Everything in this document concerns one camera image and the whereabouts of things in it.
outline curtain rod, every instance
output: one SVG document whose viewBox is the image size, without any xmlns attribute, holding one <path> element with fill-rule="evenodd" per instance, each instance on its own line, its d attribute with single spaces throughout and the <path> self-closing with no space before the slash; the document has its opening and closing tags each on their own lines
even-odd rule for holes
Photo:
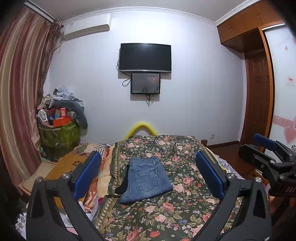
<svg viewBox="0 0 296 241">
<path fill-rule="evenodd" d="M 24 5 L 28 8 L 30 8 L 32 11 L 38 13 L 39 15 L 41 15 L 43 18 L 45 18 L 46 20 L 50 21 L 51 23 L 53 23 L 55 21 L 55 18 L 53 16 L 51 16 L 50 14 L 48 14 L 46 11 L 44 11 L 42 8 L 40 8 L 38 5 L 36 5 L 35 3 L 27 0 Z"/>
</svg>

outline small screen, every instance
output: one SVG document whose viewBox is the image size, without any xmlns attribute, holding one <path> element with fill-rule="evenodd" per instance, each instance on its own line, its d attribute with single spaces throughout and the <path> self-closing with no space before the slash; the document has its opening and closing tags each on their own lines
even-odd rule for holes
<svg viewBox="0 0 296 241">
<path fill-rule="evenodd" d="M 121 44 L 119 71 L 171 73 L 171 46 L 162 44 Z"/>
<path fill-rule="evenodd" d="M 160 94 L 160 75 L 133 73 L 131 77 L 132 94 Z"/>
</svg>

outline curtain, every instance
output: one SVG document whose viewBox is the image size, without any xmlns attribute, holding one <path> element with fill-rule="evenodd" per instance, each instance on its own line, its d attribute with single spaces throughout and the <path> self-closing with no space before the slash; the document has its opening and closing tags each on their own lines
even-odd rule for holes
<svg viewBox="0 0 296 241">
<path fill-rule="evenodd" d="M 15 186 L 41 163 L 35 111 L 60 29 L 23 7 L 0 37 L 0 146 Z"/>
</svg>

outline metal screw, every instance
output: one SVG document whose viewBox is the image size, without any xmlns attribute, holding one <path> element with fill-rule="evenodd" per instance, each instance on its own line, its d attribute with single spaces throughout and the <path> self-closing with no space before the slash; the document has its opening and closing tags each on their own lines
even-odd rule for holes
<svg viewBox="0 0 296 241">
<path fill-rule="evenodd" d="M 235 175 L 233 173 L 227 173 L 226 176 L 227 176 L 228 179 L 234 179 L 235 178 Z"/>
<path fill-rule="evenodd" d="M 255 181 L 258 182 L 258 183 L 262 182 L 260 177 L 255 177 Z"/>
<path fill-rule="evenodd" d="M 35 179 L 35 181 L 38 182 L 38 183 L 41 182 L 42 180 L 43 180 L 43 177 L 37 177 L 37 178 Z"/>
<path fill-rule="evenodd" d="M 63 179 L 68 179 L 70 177 L 70 173 L 66 172 L 62 175 Z"/>
<path fill-rule="evenodd" d="M 285 176 L 283 176 L 283 175 L 279 175 L 279 178 L 280 178 L 281 180 L 284 180 L 284 179 L 285 179 Z"/>
</svg>

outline jeans back pocket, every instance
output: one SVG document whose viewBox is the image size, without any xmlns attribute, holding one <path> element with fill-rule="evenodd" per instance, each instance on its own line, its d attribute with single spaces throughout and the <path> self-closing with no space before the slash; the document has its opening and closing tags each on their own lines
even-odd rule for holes
<svg viewBox="0 0 296 241">
<path fill-rule="evenodd" d="M 157 170 L 135 174 L 137 189 L 140 191 L 151 191 L 158 185 Z"/>
</svg>

